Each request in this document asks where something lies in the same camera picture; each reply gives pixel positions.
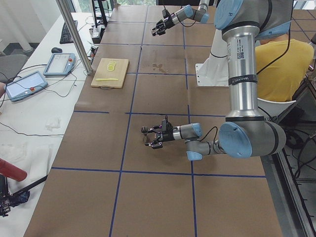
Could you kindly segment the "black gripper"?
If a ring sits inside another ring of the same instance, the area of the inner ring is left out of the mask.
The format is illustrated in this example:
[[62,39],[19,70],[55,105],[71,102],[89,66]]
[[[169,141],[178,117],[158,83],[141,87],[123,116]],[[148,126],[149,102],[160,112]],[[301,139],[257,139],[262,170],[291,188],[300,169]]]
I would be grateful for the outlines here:
[[153,141],[150,141],[149,139],[145,140],[145,146],[149,146],[152,149],[160,149],[163,147],[163,142],[174,140],[173,128],[162,131],[161,125],[155,125],[148,130],[148,133],[160,134],[159,139],[154,139]]
[[168,17],[164,22],[157,22],[156,25],[151,29],[152,36],[161,36],[165,34],[165,29],[170,29],[174,26],[172,17]]

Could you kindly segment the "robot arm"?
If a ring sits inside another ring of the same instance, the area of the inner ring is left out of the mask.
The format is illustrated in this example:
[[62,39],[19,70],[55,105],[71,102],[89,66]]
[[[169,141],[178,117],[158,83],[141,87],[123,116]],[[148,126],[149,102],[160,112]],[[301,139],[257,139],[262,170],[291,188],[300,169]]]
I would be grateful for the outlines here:
[[283,129],[266,121],[258,110],[255,42],[285,34],[290,29],[293,2],[290,0],[221,0],[214,25],[227,44],[230,113],[220,126],[219,138],[204,141],[199,123],[173,126],[167,119],[143,134],[153,133],[153,149],[163,142],[185,140],[189,160],[212,154],[234,158],[266,156],[281,151],[286,142]]
[[179,23],[182,24],[186,19],[205,24],[209,19],[208,6],[209,0],[201,0],[198,9],[193,9],[190,5],[186,5],[173,13],[170,13],[164,7],[162,10],[163,18],[151,29],[152,36],[163,35],[167,29],[170,29]]

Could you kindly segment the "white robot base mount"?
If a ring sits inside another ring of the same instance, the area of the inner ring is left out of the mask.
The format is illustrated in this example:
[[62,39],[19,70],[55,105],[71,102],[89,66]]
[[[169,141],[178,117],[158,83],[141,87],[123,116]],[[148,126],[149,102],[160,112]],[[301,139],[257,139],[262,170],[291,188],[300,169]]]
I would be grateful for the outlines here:
[[220,30],[215,30],[209,57],[196,64],[196,77],[198,86],[228,86],[227,43]]

